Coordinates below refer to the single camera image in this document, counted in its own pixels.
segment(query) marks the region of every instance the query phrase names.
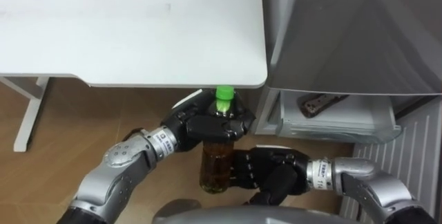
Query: table leg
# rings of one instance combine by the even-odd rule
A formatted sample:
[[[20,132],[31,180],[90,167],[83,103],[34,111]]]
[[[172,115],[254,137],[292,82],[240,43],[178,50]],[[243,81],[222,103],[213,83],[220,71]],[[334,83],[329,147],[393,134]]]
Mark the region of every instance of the table leg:
[[[39,77],[36,83],[22,77],[0,77],[0,82],[29,98],[23,121],[14,142],[15,152],[25,152],[28,148],[30,134],[40,109],[49,77]]]

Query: white table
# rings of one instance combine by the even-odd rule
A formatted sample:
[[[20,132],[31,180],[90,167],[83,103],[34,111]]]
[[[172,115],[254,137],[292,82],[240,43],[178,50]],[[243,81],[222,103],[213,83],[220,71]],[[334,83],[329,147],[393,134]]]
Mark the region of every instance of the white table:
[[[0,0],[0,81],[30,98],[14,150],[26,150],[49,77],[261,86],[263,25],[262,0]]]

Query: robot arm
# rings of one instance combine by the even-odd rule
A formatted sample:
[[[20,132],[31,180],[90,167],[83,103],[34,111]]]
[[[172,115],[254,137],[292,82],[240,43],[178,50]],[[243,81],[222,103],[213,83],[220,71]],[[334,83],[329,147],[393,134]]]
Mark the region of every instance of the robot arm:
[[[169,128],[140,130],[111,147],[102,163],[81,182],[59,224],[111,224],[125,208],[134,188],[178,143]]]
[[[121,214],[134,188],[156,164],[174,152],[190,151],[200,136],[238,140],[249,130],[254,115],[235,96],[232,120],[206,116],[215,100],[213,90],[200,90],[175,105],[154,131],[139,129],[127,140],[111,147],[101,164],[81,182],[68,210],[58,224],[113,224]],[[199,120],[204,118],[204,126]]]
[[[399,179],[370,160],[309,161],[307,182],[311,188],[334,190],[357,200],[375,223],[436,224]]]

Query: refrigerator door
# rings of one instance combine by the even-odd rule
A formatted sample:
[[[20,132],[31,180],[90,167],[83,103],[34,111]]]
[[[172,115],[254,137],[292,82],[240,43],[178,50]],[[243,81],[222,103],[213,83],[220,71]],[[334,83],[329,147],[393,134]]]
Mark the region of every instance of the refrigerator door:
[[[442,0],[289,0],[267,85],[442,94]]]

